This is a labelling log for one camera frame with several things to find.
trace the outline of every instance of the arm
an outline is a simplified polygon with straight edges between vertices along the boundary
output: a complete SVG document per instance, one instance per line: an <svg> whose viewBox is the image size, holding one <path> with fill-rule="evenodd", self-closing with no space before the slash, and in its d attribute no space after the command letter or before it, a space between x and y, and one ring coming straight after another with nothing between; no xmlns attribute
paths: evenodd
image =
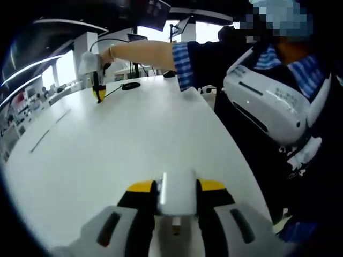
<svg viewBox="0 0 343 257"><path fill-rule="evenodd" d="M111 63L113 61L112 57L114 57L175 71L172 46L172 43L140 40L111 46L101 54L101 59L103 64Z"/></svg>
<svg viewBox="0 0 343 257"><path fill-rule="evenodd" d="M250 47L235 42L172 44L141 40L112 46L101 58L103 65L120 58L176 71L180 90L184 91L189 87L221 86L228 68Z"/></svg>

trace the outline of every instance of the surgical mask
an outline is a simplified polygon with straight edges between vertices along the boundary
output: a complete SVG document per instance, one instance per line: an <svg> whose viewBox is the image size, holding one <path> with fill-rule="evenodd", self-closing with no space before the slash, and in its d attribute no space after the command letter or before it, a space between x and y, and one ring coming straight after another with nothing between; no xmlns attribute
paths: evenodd
<svg viewBox="0 0 343 257"><path fill-rule="evenodd" d="M303 41L313 33L312 15L294 0L249 0L260 16L265 16L266 28L273 36L290 41Z"/></svg>

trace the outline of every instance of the ceiling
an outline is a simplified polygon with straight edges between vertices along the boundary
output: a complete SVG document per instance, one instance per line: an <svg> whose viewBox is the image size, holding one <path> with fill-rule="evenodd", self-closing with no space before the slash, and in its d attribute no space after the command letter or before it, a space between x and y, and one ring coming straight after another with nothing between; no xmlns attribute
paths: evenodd
<svg viewBox="0 0 343 257"><path fill-rule="evenodd" d="M217 12L228 16L242 13L246 0L165 0L172 7L200 9ZM134 0L140 5L146 0ZM67 19L81 21L107 29L109 33L132 27L139 13L137 6L130 8L129 0L66 0L44 1L31 8L27 25L17 32L12 44L7 47L2 66L1 83L23 67L42 59L63 54L72 49L72 41L87 31L104 33L103 29L70 23L32 23L35 20ZM169 19L176 19L180 14L170 13ZM0 87L0 97L5 98L17 87L40 74L55 61L33 67Z"/></svg>

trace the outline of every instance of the window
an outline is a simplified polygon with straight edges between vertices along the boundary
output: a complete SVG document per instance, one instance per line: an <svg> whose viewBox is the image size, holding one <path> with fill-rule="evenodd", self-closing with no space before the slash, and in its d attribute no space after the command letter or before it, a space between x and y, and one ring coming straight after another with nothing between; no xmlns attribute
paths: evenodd
<svg viewBox="0 0 343 257"><path fill-rule="evenodd" d="M43 73L42 73L42 80L43 80L43 86L50 90L50 87L55 83L54 81L54 75L53 75L53 67L48 67Z"/></svg>
<svg viewBox="0 0 343 257"><path fill-rule="evenodd" d="M234 28L235 29L238 29L238 28L240 28L240 23L239 22L236 22L236 21L234 21L233 23L232 23L232 25L231 26L234 26Z"/></svg>
<svg viewBox="0 0 343 257"><path fill-rule="evenodd" d="M204 22L196 22L195 23L195 33L196 33L196 41L200 44L210 42L217 42L218 41L218 31L221 30L223 26L204 23Z"/></svg>
<svg viewBox="0 0 343 257"><path fill-rule="evenodd" d="M73 51L67 52L56 62L59 85L68 84L76 80Z"/></svg>
<svg viewBox="0 0 343 257"><path fill-rule="evenodd" d="M167 20L163 32L157 31L156 29L137 27L137 34L141 36L146 36L149 40L158 40L163 42L170 42L170 24L178 24L178 20ZM181 42L181 35L173 37L173 41Z"/></svg>

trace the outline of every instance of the ceiling light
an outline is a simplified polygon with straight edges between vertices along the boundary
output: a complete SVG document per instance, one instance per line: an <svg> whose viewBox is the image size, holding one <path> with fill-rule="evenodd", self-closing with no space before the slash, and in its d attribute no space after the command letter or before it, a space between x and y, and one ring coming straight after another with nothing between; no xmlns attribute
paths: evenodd
<svg viewBox="0 0 343 257"><path fill-rule="evenodd" d="M29 66L26 66L25 68L22 68L21 70L17 71L16 73L14 73L13 75L9 76L4 82L2 82L1 86L3 86L5 83L7 83L8 81L10 81L11 79L15 78L16 76L18 76L19 74L23 73L24 71L27 71L28 69L38 65L38 64L41 64L41 63L44 63L44 62L47 62L47 61L50 61L50 60L53 60L53 59L57 59L57 58L60 58L62 57L63 55L57 55L57 56L52 56L52 57L49 57L49 58L46 58L44 60L41 60L41 61L38 61L38 62L35 62L35 63L32 63L30 64Z"/></svg>
<svg viewBox="0 0 343 257"><path fill-rule="evenodd" d="M6 97L6 99L0 103L0 107L2 105L4 105L11 97L13 97L16 93L18 93L23 87L27 86L28 84L30 84L32 81L35 81L36 79L40 78L42 75L38 75L32 79L30 79L29 81L25 82L24 84L22 84L20 87L18 87L16 90L14 90L8 97Z"/></svg>
<svg viewBox="0 0 343 257"><path fill-rule="evenodd" d="M62 23L70 23L70 24L76 24L76 25L82 25L82 26L87 26L87 27L91 27L91 28L96 28L99 29L101 31L105 31L108 32L107 29L93 25L93 24L89 24L86 22L82 22L82 21L77 21L77 20L66 20L66 19L42 19L42 20L36 20L33 23L37 24L37 23L54 23L54 22L62 22Z"/></svg>

